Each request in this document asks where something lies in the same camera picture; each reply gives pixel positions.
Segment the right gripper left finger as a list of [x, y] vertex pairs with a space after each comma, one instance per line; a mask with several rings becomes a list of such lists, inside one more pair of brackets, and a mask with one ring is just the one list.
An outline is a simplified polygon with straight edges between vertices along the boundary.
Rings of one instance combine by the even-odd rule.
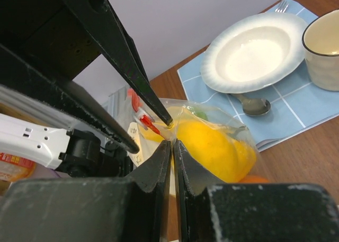
[[166, 241], [171, 143], [125, 177], [24, 180], [1, 200], [1, 241]]

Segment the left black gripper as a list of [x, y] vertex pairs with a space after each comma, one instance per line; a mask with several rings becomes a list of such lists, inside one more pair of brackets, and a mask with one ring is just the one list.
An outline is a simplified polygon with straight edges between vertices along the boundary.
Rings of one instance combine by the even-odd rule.
[[145, 104], [170, 125], [173, 119], [151, 88], [135, 43], [109, 0], [62, 2], [1, 0], [1, 86], [78, 119], [126, 151], [137, 153], [134, 140], [86, 90], [9, 49], [36, 57], [70, 79], [101, 52]]

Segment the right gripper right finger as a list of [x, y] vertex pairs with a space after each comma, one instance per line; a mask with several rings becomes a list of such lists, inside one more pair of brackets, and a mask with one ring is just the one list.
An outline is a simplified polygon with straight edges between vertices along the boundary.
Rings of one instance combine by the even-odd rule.
[[309, 183], [224, 183], [173, 145], [180, 241], [338, 241], [338, 207]]

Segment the clear zip top bag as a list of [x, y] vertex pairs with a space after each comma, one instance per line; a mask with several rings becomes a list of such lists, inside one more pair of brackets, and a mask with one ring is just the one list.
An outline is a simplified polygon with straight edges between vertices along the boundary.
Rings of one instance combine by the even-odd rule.
[[258, 160], [249, 129], [219, 108], [186, 100], [161, 100], [173, 123], [167, 126], [132, 89], [127, 110], [128, 134], [140, 151], [129, 154], [136, 166], [144, 163], [163, 140], [180, 140], [204, 168], [227, 183], [243, 182]]

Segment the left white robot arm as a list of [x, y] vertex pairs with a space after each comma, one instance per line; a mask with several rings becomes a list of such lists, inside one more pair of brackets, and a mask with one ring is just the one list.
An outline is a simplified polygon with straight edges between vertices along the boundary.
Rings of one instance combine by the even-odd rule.
[[[1, 88], [78, 119], [137, 153], [116, 120], [74, 82], [103, 55], [166, 124], [173, 121], [152, 90], [135, 43], [109, 0], [1, 0]], [[1, 116], [1, 151], [71, 177], [113, 176], [115, 161], [97, 137]]]

